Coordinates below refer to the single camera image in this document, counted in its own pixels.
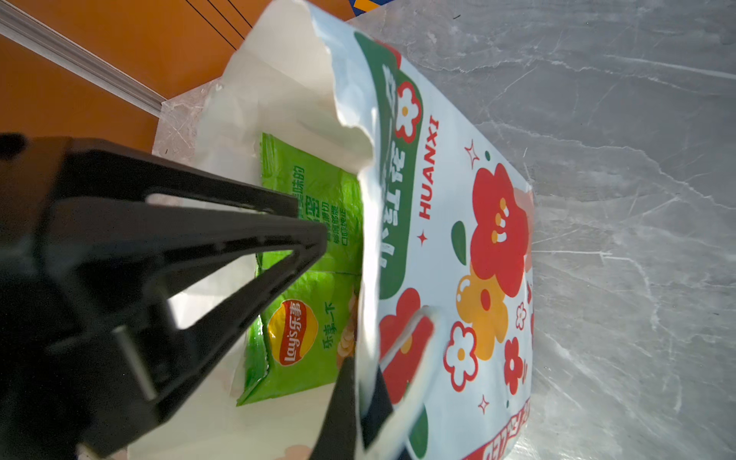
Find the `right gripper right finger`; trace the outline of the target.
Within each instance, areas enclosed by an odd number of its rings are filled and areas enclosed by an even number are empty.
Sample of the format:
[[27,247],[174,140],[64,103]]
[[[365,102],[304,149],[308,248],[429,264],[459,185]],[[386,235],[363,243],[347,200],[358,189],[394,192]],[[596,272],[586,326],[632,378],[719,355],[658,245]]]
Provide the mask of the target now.
[[378,369],[375,375],[373,393],[370,401],[367,400],[367,389],[360,385],[360,440],[367,450],[379,437],[388,416],[393,413],[393,404],[383,378],[383,372]]

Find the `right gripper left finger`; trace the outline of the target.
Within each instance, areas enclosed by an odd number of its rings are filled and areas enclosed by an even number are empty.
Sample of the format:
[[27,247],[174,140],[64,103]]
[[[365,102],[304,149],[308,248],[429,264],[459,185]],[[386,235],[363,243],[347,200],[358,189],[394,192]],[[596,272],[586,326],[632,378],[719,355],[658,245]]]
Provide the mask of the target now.
[[349,460],[355,457],[358,436],[355,360],[344,360],[310,460]]

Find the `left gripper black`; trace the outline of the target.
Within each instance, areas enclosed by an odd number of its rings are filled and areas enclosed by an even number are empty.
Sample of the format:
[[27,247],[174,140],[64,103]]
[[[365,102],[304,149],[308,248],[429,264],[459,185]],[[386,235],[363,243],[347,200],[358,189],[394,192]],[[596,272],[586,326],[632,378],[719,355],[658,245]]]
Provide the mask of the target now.
[[108,455],[173,415],[173,318],[151,283],[170,161],[1,137],[1,455]]

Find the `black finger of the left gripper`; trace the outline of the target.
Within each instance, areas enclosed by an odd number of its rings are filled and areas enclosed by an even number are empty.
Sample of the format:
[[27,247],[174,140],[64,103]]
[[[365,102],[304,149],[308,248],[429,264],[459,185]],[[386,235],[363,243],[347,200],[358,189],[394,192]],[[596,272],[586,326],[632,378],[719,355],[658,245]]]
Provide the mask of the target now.
[[[103,383],[86,402],[108,425],[168,421],[275,297],[325,253],[323,225],[283,194],[101,140],[74,140],[51,208],[51,276],[80,333],[56,345]],[[241,280],[192,326],[170,298],[255,253],[286,260]]]

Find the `white paper bag with flowers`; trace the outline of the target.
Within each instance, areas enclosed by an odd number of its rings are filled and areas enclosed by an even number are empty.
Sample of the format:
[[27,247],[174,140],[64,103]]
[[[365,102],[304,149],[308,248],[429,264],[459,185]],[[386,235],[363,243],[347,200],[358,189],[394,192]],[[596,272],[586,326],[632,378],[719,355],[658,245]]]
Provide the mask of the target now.
[[[530,184],[407,59],[305,1],[266,7],[153,152],[262,185],[262,137],[354,174],[363,206],[353,459],[500,459],[530,412]],[[174,125],[185,125],[174,140]],[[360,385],[393,413],[366,450]],[[310,458],[335,383],[241,406],[245,339],[132,459]]]

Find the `large green chips bag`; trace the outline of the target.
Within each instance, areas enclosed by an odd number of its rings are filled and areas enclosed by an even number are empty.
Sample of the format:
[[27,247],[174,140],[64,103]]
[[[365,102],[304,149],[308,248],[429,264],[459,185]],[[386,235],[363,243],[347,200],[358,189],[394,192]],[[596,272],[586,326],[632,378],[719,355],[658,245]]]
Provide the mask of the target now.
[[363,252],[358,179],[272,134],[261,141],[266,189],[298,201],[327,228],[325,255],[250,326],[241,406],[334,383],[355,352]]

